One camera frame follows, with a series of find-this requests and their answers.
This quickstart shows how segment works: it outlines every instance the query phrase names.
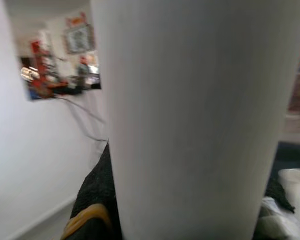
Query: ceiling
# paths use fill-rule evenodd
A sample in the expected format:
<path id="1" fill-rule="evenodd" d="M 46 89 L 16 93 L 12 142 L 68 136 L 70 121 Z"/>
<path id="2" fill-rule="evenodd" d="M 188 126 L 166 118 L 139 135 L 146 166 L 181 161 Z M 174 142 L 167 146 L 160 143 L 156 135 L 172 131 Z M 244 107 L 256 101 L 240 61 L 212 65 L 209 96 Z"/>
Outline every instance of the ceiling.
<path id="1" fill-rule="evenodd" d="M 12 31 L 16 38 L 33 35 L 45 21 L 70 12 L 89 0 L 5 0 Z"/>

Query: baseboard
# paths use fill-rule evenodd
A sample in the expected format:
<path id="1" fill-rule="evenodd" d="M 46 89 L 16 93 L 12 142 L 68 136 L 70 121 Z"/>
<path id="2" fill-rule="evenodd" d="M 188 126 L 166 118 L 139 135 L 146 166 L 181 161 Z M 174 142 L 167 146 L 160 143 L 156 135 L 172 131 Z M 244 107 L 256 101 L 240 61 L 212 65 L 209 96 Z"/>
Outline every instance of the baseboard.
<path id="1" fill-rule="evenodd" d="M 31 222 L 30 224 L 24 226 L 23 228 L 19 229 L 15 233 L 8 236 L 5 240 L 15 240 L 15 239 L 22 237 L 23 235 L 30 232 L 32 229 L 36 228 L 40 224 L 42 224 L 45 221 L 52 218 L 54 215 L 56 215 L 57 213 L 59 213 L 60 211 L 62 211 L 66 207 L 68 207 L 69 205 L 73 204 L 75 202 L 76 198 L 77 198 L 77 195 L 73 195 L 73 196 L 69 197 L 65 201 L 58 204 L 56 207 L 54 207 L 51 210 L 44 213 L 42 216 L 40 216 L 39 218 L 37 218 L 36 220 Z"/>

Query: dark blue floor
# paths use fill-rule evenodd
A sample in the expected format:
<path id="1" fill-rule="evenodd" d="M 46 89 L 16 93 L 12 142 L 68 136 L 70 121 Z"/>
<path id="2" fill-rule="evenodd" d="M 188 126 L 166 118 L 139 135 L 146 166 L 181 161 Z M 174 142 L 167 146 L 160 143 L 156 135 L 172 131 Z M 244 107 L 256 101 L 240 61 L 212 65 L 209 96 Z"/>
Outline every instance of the dark blue floor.
<path id="1" fill-rule="evenodd" d="M 271 177 L 278 177 L 281 169 L 300 169 L 300 144 L 279 142 L 272 170 Z"/>

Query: framed picture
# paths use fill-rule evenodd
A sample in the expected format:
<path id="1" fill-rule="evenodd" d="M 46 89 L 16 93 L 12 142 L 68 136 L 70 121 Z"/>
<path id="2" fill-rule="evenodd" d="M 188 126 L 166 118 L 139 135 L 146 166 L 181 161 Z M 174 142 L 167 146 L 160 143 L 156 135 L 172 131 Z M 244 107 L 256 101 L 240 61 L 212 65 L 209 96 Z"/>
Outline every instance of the framed picture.
<path id="1" fill-rule="evenodd" d="M 95 49 L 93 31 L 89 24 L 67 29 L 64 39 L 68 54 L 81 54 Z"/>

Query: white pillar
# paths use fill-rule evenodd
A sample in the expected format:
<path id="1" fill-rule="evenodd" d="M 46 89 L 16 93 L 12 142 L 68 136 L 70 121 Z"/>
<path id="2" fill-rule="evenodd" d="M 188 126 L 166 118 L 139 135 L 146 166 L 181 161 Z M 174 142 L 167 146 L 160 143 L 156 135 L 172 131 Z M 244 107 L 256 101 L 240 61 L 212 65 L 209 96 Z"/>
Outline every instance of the white pillar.
<path id="1" fill-rule="evenodd" d="M 300 0 L 93 0 L 126 240 L 250 240 Z"/>

